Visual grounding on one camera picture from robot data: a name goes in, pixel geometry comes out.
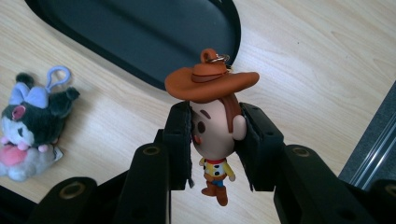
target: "hole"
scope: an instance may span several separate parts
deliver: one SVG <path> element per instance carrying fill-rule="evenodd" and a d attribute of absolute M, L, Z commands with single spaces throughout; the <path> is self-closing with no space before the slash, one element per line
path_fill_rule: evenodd
<path fill-rule="evenodd" d="M 145 153 L 148 156 L 156 155 L 160 153 L 160 149 L 158 147 L 146 147 L 143 149 L 143 153 Z"/>
<path fill-rule="evenodd" d="M 355 220 L 356 219 L 356 215 L 355 213 L 353 213 L 352 211 L 350 211 L 349 209 L 341 209 L 338 211 L 338 215 L 340 215 L 341 218 L 346 219 L 346 220 Z"/>
<path fill-rule="evenodd" d="M 78 195 L 84 192 L 84 190 L 85 190 L 85 185 L 82 184 L 81 182 L 75 181 L 62 188 L 61 191 L 59 192 L 59 196 L 62 199 L 68 200 L 68 199 L 76 198 Z"/>
<path fill-rule="evenodd" d="M 294 147 L 292 150 L 297 156 L 309 157 L 309 151 L 302 147 Z"/>

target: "wood grain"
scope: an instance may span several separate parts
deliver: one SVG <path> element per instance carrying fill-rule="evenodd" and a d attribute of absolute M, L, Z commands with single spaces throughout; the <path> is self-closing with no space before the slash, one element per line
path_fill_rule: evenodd
<path fill-rule="evenodd" d="M 394 1 L 234 1 L 242 40 L 235 72 L 255 71 L 259 83 L 237 93 L 260 107 L 286 144 L 313 148 L 339 174 L 396 79 Z M 54 31 L 23 1 L 0 7 L 0 107 L 19 72 L 44 84 L 48 69 L 66 65 L 81 96 L 59 141 L 64 157 L 46 173 L 0 184 L 39 202 L 55 184 L 90 176 L 98 184 L 130 166 L 152 142 L 178 100 Z M 200 156 L 192 151 L 196 186 L 172 192 L 173 223 L 278 223 L 272 192 L 251 192 L 235 155 L 229 205 L 201 195 Z"/>

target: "woody figurine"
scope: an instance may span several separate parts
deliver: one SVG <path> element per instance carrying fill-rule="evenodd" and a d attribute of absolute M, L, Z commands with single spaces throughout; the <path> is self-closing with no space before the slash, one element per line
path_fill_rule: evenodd
<path fill-rule="evenodd" d="M 228 203 L 223 180 L 228 176 L 230 181 L 235 181 L 226 158 L 234 151 L 234 140 L 243 140 L 247 132 L 246 120 L 234 93 L 259 80 L 259 74 L 254 72 L 230 73 L 225 65 L 227 59 L 213 49 L 204 49 L 201 63 L 193 68 L 180 68 L 165 80 L 170 95 L 190 104 L 191 139 L 203 157 L 199 164 L 204 166 L 207 184 L 202 193 L 216 196 L 222 206 Z"/>

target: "cowboy hat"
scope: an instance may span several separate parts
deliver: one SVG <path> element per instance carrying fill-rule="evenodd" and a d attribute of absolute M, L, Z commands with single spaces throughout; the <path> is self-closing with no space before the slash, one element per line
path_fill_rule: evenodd
<path fill-rule="evenodd" d="M 180 68 L 165 79 L 168 93 L 180 100 L 208 103 L 247 89 L 259 81 L 255 72 L 232 74 L 225 58 L 213 49 L 204 49 L 201 63 L 193 68 Z"/>

